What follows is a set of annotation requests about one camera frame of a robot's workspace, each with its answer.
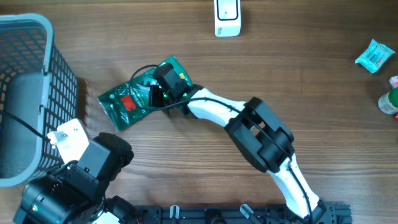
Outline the green snack bag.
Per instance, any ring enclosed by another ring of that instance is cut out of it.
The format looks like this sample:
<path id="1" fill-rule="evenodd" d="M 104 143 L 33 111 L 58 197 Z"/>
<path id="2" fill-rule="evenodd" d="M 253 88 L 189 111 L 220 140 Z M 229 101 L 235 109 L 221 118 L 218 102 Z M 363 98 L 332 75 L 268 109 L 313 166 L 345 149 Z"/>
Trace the green snack bag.
<path id="1" fill-rule="evenodd" d="M 101 94 L 98 99 L 117 131 L 125 130 L 149 114 L 151 85 L 157 81 L 152 74 L 155 68 L 141 70 L 132 81 L 126 81 Z"/>

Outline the light blue tissue pack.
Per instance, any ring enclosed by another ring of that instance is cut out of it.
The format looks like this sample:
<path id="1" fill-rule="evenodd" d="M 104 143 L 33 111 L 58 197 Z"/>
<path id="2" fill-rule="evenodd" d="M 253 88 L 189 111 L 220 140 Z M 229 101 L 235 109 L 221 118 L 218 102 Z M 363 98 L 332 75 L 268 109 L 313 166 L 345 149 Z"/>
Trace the light blue tissue pack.
<path id="1" fill-rule="evenodd" d="M 395 52 L 388 46 L 372 39 L 368 48 L 354 62 L 362 65 L 370 73 L 376 73 L 393 54 Z"/>

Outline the small jar green lid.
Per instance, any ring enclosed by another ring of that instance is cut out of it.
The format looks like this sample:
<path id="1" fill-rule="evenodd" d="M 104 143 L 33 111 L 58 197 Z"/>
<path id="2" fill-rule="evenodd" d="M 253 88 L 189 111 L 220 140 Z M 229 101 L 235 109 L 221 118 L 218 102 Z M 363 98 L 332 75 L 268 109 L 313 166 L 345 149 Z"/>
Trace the small jar green lid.
<path id="1" fill-rule="evenodd" d="M 382 95 L 378 100 L 379 109 L 386 114 L 397 113 L 397 88 Z"/>

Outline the pink white tissue pack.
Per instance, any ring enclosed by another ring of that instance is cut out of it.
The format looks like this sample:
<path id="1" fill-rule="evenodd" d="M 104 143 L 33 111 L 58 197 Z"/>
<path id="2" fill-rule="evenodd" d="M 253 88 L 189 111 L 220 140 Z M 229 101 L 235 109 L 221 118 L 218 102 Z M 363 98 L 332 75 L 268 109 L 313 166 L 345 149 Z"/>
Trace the pink white tissue pack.
<path id="1" fill-rule="evenodd" d="M 392 88 L 397 88 L 398 87 L 398 76 L 396 75 L 396 76 L 390 77 L 389 83 Z"/>

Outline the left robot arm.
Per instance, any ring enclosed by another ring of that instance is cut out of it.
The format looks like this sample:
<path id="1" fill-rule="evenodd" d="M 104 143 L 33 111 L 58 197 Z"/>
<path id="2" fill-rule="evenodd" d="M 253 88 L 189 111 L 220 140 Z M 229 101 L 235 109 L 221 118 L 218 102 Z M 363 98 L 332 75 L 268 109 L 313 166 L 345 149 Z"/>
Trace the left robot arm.
<path id="1" fill-rule="evenodd" d="M 105 192 L 121 169 L 132 161 L 131 145 L 110 133 L 99 133 L 77 161 L 51 168 L 30 181 L 14 223 L 88 223 L 110 213 L 119 223 L 135 223 L 135 208 L 121 197 Z"/>

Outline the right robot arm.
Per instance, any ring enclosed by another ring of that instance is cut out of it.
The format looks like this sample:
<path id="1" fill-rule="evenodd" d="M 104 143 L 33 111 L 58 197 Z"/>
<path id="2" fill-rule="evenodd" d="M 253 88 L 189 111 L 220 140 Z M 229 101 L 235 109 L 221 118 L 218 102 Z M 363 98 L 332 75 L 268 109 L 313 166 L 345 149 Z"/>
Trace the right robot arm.
<path id="1" fill-rule="evenodd" d="M 250 165 L 273 178 L 298 220 L 317 223 L 321 219 L 324 204 L 301 173 L 294 136 L 261 99 L 233 101 L 189 85 L 171 63 L 156 66 L 152 76 L 157 81 L 149 103 L 154 110 L 176 108 L 220 125 Z"/>

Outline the white barcode scanner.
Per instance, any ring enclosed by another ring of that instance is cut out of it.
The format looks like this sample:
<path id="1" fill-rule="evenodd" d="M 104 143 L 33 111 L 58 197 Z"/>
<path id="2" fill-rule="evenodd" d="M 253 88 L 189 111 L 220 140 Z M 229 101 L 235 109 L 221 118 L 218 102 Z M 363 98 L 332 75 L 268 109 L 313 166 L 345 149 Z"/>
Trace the white barcode scanner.
<path id="1" fill-rule="evenodd" d="M 241 1 L 214 0 L 215 36 L 236 37 L 241 32 Z"/>

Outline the grey plastic shopping basket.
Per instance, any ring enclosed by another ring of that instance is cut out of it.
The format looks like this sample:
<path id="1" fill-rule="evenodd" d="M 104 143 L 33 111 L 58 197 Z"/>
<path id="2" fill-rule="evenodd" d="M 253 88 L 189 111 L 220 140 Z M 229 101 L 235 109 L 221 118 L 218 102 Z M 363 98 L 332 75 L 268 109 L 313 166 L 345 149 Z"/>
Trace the grey plastic shopping basket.
<path id="1" fill-rule="evenodd" d="M 1 16 L 1 187 L 62 164 L 47 134 L 75 118 L 78 82 L 40 14 Z"/>

